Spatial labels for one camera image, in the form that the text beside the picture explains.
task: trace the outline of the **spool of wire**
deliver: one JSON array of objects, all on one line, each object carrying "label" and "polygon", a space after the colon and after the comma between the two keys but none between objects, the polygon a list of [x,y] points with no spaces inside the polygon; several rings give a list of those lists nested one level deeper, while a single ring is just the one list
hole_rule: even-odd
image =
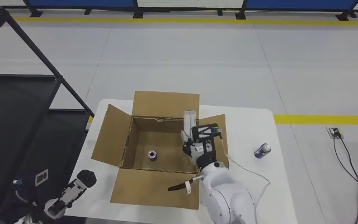
[{"label": "spool of wire", "polygon": [[151,160],[151,162],[154,162],[157,160],[157,153],[154,150],[150,150],[148,152],[148,158]]}]

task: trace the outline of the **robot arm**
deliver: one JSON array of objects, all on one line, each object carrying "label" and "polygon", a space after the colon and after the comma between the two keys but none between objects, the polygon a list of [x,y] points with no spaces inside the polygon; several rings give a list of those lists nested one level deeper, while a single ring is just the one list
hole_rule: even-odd
[{"label": "robot arm", "polygon": [[216,160],[214,137],[221,138],[221,129],[217,124],[196,125],[195,115],[195,111],[185,112],[183,151],[200,170],[198,176],[210,218],[215,224],[255,224],[255,204],[250,193]]},{"label": "robot arm", "polygon": [[91,188],[97,179],[94,172],[82,170],[78,173],[77,179],[68,184],[67,188],[61,193],[61,197],[51,199],[45,204],[44,212],[51,219],[61,218],[67,208],[72,207],[72,203],[77,200],[87,188]]}]

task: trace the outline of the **white table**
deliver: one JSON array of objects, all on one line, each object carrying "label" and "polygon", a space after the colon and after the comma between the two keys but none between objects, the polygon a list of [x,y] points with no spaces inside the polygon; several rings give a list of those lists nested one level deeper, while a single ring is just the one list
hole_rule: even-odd
[{"label": "white table", "polygon": [[[74,179],[81,170],[87,169],[95,172],[97,183],[74,203],[73,208],[66,211],[66,215],[162,224],[212,223],[205,205],[202,204],[199,210],[190,210],[110,203],[118,167],[91,160],[108,104],[131,114],[133,101],[104,99],[100,102],[71,177]],[[226,115],[229,156],[243,167],[265,176],[272,183],[257,207],[258,223],[297,223],[272,112],[264,109],[200,106],[200,118],[219,114]],[[257,159],[253,152],[263,143],[269,143],[272,152]],[[237,181],[249,189],[256,201],[266,181],[232,162],[230,171]]]}]

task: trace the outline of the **box flap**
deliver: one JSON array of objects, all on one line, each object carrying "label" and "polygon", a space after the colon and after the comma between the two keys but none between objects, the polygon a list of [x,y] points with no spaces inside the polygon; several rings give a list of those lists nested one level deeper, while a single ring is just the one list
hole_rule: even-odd
[{"label": "box flap", "polygon": [[215,148],[216,148],[216,159],[218,161],[221,161],[225,164],[227,168],[229,168],[229,160],[226,156],[228,154],[228,140],[226,135],[226,119],[225,114],[217,115],[217,116],[211,116],[209,118],[204,118],[199,120],[199,124],[213,124],[217,123],[219,128],[222,129],[222,137],[223,137],[223,143],[221,143],[221,140],[219,137],[214,138],[215,142]]},{"label": "box flap", "polygon": [[131,116],[108,105],[92,159],[119,166],[126,144]]},{"label": "box flap", "polygon": [[199,118],[199,94],[144,91],[134,94],[134,116],[183,118],[185,110],[195,110],[196,118]]},{"label": "box flap", "polygon": [[168,191],[168,188],[191,179],[194,174],[150,170],[119,169],[112,192],[111,203],[141,204],[199,209],[199,182],[186,189]]}]

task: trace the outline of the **blue wall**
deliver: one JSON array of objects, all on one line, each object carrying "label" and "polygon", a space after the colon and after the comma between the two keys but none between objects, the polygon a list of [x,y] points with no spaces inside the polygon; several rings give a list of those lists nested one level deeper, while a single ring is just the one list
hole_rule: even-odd
[{"label": "blue wall", "polygon": [[33,6],[132,7],[133,0],[30,0]]},{"label": "blue wall", "polygon": [[[248,0],[248,8],[346,10],[354,0]],[[132,7],[133,0],[30,0],[33,6]]]},{"label": "blue wall", "polygon": [[248,8],[294,8],[310,10],[346,10],[354,0],[248,0]]}]

